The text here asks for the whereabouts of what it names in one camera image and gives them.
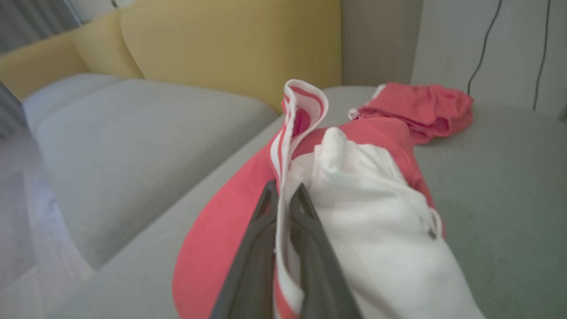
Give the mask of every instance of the gray curtain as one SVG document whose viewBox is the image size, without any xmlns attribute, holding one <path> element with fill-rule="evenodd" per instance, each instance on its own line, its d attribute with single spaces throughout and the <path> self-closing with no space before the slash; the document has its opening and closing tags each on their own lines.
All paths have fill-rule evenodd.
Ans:
<svg viewBox="0 0 567 319">
<path fill-rule="evenodd" d="M 67 0 L 0 0 L 0 55 L 79 25 Z M 25 123 L 20 102 L 0 82 L 0 141 Z"/>
<path fill-rule="evenodd" d="M 0 141 L 26 126 L 20 101 L 0 82 Z"/>
</svg>

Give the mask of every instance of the fabric upholstery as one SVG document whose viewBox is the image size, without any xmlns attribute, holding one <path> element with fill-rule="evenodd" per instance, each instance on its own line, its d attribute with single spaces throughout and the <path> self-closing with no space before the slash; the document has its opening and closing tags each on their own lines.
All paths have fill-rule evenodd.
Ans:
<svg viewBox="0 0 567 319">
<path fill-rule="evenodd" d="M 73 240 L 96 269 L 275 118 L 256 99 L 130 79 L 60 108 L 36 136 Z"/>
<path fill-rule="evenodd" d="M 567 127 L 482 104 L 465 131 L 415 148 L 486 318 L 567 317 Z"/>
<path fill-rule="evenodd" d="M 122 32 L 145 78 L 254 96 L 281 113 L 291 78 L 341 81 L 338 0 L 145 1 Z"/>
<path fill-rule="evenodd" d="M 324 90 L 323 126 L 348 121 L 373 87 Z M 471 127 L 415 148 L 451 246 L 487 318 L 567 316 L 567 127 L 532 112 L 475 105 Z M 135 238 L 49 318 L 178 318 L 171 277 L 183 239 L 224 183 L 281 127 L 256 136 Z"/>
<path fill-rule="evenodd" d="M 0 57 L 0 81 L 21 101 L 40 88 L 78 73 L 88 73 L 73 42 L 62 33 Z"/>
<path fill-rule="evenodd" d="M 93 73 L 143 78 L 121 32 L 122 10 L 86 24 L 75 33 L 75 45 Z"/>
<path fill-rule="evenodd" d="M 119 81 L 122 79 L 109 75 L 83 73 L 62 79 L 35 92 L 23 103 L 29 130 L 35 136 L 39 123 L 52 113 Z"/>
<path fill-rule="evenodd" d="M 275 121 L 202 180 L 48 318 L 179 319 L 171 278 L 185 236 L 213 195 L 270 141 L 282 123 L 283 118 Z"/>
</svg>

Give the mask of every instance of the floor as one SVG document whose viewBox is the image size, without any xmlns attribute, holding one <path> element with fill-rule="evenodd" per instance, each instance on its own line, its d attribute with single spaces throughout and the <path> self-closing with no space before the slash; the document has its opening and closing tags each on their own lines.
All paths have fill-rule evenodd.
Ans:
<svg viewBox="0 0 567 319">
<path fill-rule="evenodd" d="M 74 246 L 29 131 L 0 143 L 0 319 L 38 319 L 94 272 Z"/>
</svg>

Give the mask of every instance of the gray seat cushion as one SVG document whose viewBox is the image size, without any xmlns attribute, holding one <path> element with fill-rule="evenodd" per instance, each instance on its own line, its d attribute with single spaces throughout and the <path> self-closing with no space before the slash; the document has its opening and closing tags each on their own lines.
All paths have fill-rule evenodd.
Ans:
<svg viewBox="0 0 567 319">
<path fill-rule="evenodd" d="M 50 319 L 179 319 L 171 296 L 177 254 L 218 190 L 278 132 L 283 119 L 214 170 L 73 293 Z"/>
<path fill-rule="evenodd" d="M 98 268 L 276 118 L 256 99 L 129 79 L 51 112 L 36 139 L 73 240 Z"/>
<path fill-rule="evenodd" d="M 77 74 L 44 87 L 23 103 L 29 130 L 36 136 L 39 123 L 52 113 L 120 81 L 104 74 Z"/>
<path fill-rule="evenodd" d="M 345 123 L 346 111 L 373 92 L 325 90 L 331 109 L 324 126 Z M 280 126 L 281 120 L 272 124 L 216 169 L 49 318 L 177 318 L 171 278 L 185 235 L 207 201 Z M 567 316 L 566 129 L 528 111 L 475 106 L 466 131 L 415 148 L 447 241 L 487 318 Z"/>
</svg>

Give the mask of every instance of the sofa armrest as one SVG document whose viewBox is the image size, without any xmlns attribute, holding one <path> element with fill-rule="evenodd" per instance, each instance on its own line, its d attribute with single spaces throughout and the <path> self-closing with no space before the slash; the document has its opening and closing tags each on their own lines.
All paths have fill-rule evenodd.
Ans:
<svg viewBox="0 0 567 319">
<path fill-rule="evenodd" d="M 73 74 L 90 73 L 65 32 L 0 56 L 0 81 L 19 99 Z"/>
</svg>

